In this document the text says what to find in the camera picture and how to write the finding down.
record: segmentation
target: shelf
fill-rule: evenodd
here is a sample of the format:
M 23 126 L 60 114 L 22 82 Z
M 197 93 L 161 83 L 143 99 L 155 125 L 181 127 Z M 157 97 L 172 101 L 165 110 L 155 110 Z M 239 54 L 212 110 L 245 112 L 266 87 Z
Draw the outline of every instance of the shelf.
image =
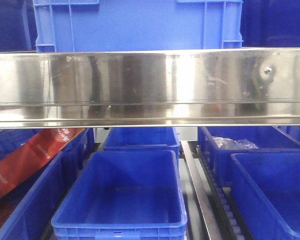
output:
M 300 48 L 0 53 L 0 128 L 300 125 Z

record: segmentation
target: clear plastic bag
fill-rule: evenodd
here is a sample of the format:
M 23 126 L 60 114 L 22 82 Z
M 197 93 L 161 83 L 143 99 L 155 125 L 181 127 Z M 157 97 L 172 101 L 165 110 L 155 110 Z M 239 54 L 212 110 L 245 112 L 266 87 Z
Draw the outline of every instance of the clear plastic bag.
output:
M 231 138 L 224 138 L 219 136 L 213 136 L 213 140 L 219 149 L 225 150 L 248 150 L 258 149 L 258 146 L 247 139 L 233 140 Z

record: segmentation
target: red bag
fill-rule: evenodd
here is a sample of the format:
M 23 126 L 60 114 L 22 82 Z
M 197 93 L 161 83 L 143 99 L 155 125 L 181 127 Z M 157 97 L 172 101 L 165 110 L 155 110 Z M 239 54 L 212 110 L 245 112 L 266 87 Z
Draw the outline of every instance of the red bag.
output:
M 44 129 L 0 161 L 0 199 L 47 164 L 84 128 Z

